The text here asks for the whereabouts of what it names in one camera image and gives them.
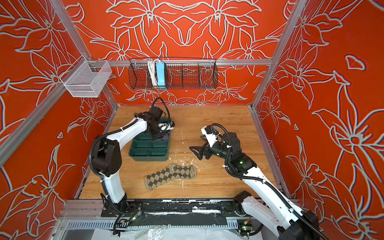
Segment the argyle brown green sock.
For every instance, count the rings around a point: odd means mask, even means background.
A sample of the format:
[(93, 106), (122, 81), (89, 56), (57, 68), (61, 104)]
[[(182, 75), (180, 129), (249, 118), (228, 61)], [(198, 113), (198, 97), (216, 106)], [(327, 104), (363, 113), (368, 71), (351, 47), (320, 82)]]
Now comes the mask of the argyle brown green sock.
[(196, 176), (195, 166), (179, 166), (172, 163), (160, 171), (145, 176), (144, 180), (146, 189), (151, 191), (173, 180), (193, 180)]

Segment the green compartment tray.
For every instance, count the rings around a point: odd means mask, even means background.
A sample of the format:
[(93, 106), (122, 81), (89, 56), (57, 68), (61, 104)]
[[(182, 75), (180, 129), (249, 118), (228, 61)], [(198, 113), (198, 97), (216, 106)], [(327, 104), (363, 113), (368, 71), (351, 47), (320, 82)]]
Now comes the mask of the green compartment tray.
[[(161, 123), (165, 123), (168, 118), (162, 118)], [(169, 157), (171, 131), (165, 134), (170, 135), (169, 141), (161, 139), (153, 140), (147, 130), (147, 122), (139, 119), (135, 128), (143, 130), (132, 140), (129, 156), (136, 162), (165, 162)]]

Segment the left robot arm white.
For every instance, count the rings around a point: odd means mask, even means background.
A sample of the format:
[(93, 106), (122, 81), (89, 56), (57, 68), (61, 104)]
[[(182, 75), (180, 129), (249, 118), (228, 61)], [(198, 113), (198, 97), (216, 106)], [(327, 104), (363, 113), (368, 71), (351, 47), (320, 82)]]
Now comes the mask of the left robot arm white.
[(123, 163), (121, 150), (139, 134), (148, 133), (153, 140), (158, 140), (169, 133), (175, 127), (175, 123), (170, 117), (163, 119), (163, 113), (164, 111), (158, 107), (150, 107), (147, 112), (135, 113), (128, 124), (96, 137), (91, 146), (90, 168), (101, 180), (108, 206), (120, 214), (127, 213), (129, 206), (119, 173)]

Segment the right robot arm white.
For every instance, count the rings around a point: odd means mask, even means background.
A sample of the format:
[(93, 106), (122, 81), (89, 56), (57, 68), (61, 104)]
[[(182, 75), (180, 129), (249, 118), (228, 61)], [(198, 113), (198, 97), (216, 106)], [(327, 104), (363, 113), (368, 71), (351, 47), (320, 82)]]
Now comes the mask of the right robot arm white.
[(198, 159), (212, 156), (224, 159), (226, 172), (243, 181), (262, 199), (259, 202), (246, 191), (238, 194), (234, 200), (245, 214), (255, 218), (279, 240), (327, 239), (320, 231), (318, 216), (298, 207), (268, 180), (258, 165), (243, 153), (236, 133), (228, 132), (217, 123), (202, 127), (201, 132), (204, 145), (190, 147)]

